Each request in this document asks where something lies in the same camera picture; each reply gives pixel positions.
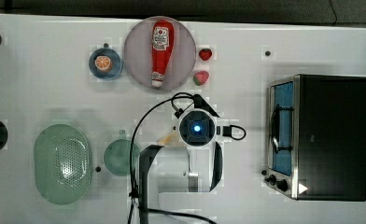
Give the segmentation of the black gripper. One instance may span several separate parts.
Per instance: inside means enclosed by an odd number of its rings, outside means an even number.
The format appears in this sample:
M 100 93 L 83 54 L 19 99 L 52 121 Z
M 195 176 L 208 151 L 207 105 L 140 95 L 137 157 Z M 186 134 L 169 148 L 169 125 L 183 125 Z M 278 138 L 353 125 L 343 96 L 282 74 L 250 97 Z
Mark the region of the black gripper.
M 206 112 L 208 112 L 213 117 L 219 117 L 219 114 L 213 109 L 213 107 L 200 95 L 200 94 L 194 94 L 193 95 L 193 102 L 194 107 L 196 109 L 202 109 Z

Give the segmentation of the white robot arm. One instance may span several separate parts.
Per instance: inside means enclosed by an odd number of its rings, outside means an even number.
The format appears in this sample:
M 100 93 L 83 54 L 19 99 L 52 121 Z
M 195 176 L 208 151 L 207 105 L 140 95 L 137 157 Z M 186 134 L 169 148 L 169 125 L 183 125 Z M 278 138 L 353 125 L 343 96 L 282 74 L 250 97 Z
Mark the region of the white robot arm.
M 209 193 L 222 178 L 223 155 L 220 115 L 199 94 L 185 92 L 176 99 L 191 99 L 187 110 L 177 108 L 177 143 L 174 146 L 150 145 L 136 163 L 134 177 L 138 190 L 139 224 L 184 224 L 201 220 L 217 224 L 208 217 L 161 208 L 164 193 Z

